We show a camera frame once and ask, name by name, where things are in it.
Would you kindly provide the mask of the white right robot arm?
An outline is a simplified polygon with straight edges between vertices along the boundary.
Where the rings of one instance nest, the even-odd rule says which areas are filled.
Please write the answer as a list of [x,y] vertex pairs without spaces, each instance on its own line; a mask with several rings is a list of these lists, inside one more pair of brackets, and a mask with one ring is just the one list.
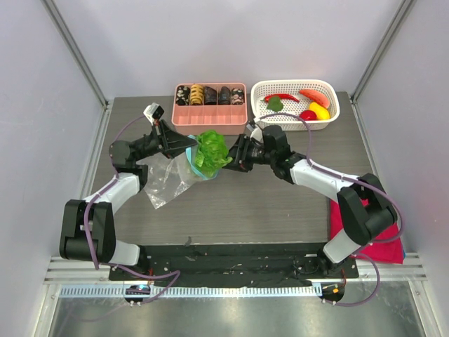
[[398,220],[377,176],[345,175],[318,165],[309,157],[291,150],[280,126],[262,129],[261,140],[241,134],[229,150],[226,169],[249,172],[254,165],[268,165],[274,175],[290,183],[308,187],[335,201],[340,208],[342,229],[317,253],[317,269],[333,277],[343,262],[372,243]]

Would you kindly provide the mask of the red toy tomato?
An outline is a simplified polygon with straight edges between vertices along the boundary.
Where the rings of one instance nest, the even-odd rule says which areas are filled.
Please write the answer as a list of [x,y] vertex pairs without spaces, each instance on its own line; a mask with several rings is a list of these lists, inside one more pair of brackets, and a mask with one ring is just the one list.
[[318,119],[316,113],[312,110],[305,110],[300,114],[300,118],[305,121],[316,121]]

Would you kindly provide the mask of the yellow toy mango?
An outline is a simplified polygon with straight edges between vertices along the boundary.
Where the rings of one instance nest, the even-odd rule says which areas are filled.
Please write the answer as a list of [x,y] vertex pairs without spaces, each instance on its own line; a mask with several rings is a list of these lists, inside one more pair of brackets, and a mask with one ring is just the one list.
[[329,120],[330,119],[330,112],[328,111],[327,108],[319,105],[316,102],[312,102],[309,104],[309,110],[311,110],[312,112],[315,113],[316,115],[316,119],[318,121],[323,121],[323,120]]

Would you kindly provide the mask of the clear zip top bag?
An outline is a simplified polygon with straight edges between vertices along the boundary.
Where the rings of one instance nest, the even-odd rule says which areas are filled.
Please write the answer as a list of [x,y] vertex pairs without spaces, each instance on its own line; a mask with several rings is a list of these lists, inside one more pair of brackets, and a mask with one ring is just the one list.
[[218,170],[208,176],[195,166],[197,147],[188,147],[174,159],[156,154],[140,162],[148,165],[144,191],[155,209],[173,201],[194,184],[217,178]]

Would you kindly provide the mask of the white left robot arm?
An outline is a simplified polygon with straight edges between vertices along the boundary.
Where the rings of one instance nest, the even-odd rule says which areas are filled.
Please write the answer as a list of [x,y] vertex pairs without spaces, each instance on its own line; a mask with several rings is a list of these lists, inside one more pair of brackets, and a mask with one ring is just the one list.
[[195,139],[172,130],[158,121],[148,135],[134,141],[115,140],[109,146],[113,178],[100,190],[84,199],[65,204],[60,236],[60,256],[66,260],[91,261],[95,265],[125,265],[135,280],[144,279],[149,262],[142,248],[116,238],[114,215],[147,184],[148,166],[138,162],[162,154],[174,159],[197,144]]

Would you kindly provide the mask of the green toy lettuce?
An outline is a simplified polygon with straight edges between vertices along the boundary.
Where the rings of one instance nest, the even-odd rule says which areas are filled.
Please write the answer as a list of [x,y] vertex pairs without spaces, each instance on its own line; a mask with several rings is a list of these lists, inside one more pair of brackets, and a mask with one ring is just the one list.
[[205,131],[196,136],[196,141],[194,167],[205,177],[212,178],[221,168],[232,161],[225,137],[217,131]]

